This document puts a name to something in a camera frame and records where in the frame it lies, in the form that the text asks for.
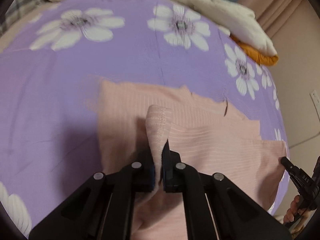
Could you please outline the person's right hand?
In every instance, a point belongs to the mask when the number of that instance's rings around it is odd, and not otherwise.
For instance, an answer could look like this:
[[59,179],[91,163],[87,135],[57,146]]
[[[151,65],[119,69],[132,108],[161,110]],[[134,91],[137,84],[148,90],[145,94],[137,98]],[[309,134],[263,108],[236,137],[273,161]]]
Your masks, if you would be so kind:
[[299,201],[300,201],[300,195],[296,195],[290,204],[290,208],[287,210],[283,218],[283,224],[293,222],[295,219],[295,215],[297,214],[302,215],[306,211],[306,209],[300,209],[298,207]]

